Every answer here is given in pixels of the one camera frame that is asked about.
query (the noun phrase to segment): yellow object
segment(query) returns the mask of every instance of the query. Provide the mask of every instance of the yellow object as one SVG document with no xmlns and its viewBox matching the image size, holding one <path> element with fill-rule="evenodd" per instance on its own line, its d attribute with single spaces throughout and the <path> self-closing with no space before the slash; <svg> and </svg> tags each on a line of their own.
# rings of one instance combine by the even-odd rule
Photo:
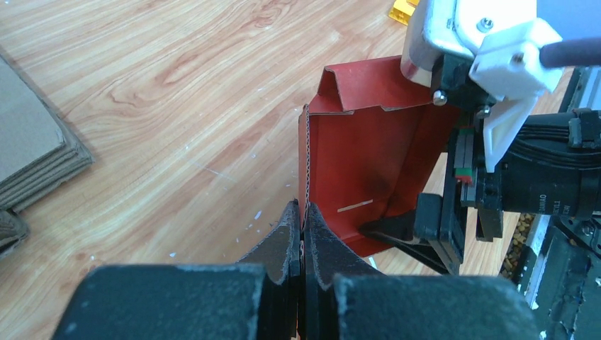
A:
<svg viewBox="0 0 601 340">
<path fill-rule="evenodd" d="M 407 2 L 407 0 L 396 0 L 393 8 L 391 8 L 388 16 L 395 19 L 399 23 L 403 23 L 405 25 L 409 24 L 409 18 L 413 15 L 413 11 L 415 11 L 415 7 L 411 6 Z"/>
</svg>

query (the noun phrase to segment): red cardboard box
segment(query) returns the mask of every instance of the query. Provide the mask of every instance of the red cardboard box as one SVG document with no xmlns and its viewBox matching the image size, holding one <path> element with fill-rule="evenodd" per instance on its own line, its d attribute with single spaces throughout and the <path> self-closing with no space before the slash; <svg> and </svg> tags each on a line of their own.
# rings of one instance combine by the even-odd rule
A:
<svg viewBox="0 0 601 340">
<path fill-rule="evenodd" d="M 298 124 L 300 211 L 317 204 L 360 256 L 390 248 L 358 229 L 415 208 L 459 113 L 432 105 L 400 56 L 324 68 Z"/>
</svg>

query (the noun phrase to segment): stack of cardboard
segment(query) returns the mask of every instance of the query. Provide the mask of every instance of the stack of cardboard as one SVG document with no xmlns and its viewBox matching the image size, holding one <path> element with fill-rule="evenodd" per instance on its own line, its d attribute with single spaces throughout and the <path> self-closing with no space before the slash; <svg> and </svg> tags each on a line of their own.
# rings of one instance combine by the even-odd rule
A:
<svg viewBox="0 0 601 340">
<path fill-rule="evenodd" d="M 73 132 L 0 60 L 0 210 L 27 208 L 93 161 Z"/>
</svg>

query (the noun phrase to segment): wood grain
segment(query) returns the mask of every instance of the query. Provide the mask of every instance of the wood grain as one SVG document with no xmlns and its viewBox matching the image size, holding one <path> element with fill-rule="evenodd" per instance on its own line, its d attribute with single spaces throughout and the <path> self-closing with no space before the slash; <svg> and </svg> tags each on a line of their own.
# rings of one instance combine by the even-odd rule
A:
<svg viewBox="0 0 601 340">
<path fill-rule="evenodd" d="M 98 160 L 25 211 L 32 235 L 0 262 L 2 338 L 48 338 L 102 264 L 240 258 L 297 195 L 297 118 L 322 68 L 402 53 L 391 3 L 0 4 L 3 55 Z M 508 239 L 473 235 L 470 225 L 462 272 L 497 273 Z M 386 273 L 429 273 L 399 251 L 374 258 Z"/>
</svg>

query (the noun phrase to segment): black cable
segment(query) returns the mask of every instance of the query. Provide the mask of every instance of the black cable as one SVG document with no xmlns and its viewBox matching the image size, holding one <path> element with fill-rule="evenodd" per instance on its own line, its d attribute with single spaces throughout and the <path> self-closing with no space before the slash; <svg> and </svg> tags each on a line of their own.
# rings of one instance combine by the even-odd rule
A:
<svg viewBox="0 0 601 340">
<path fill-rule="evenodd" d="M 601 168 L 601 152 L 562 152 L 560 150 L 541 147 L 527 141 L 548 140 L 567 142 L 568 138 L 569 129 L 567 127 L 526 124 L 518 132 L 510 151 L 519 157 L 525 157 L 553 166 L 580 170 Z"/>
<path fill-rule="evenodd" d="M 601 65 L 601 37 L 545 45 L 541 48 L 539 59 L 547 68 Z"/>
</svg>

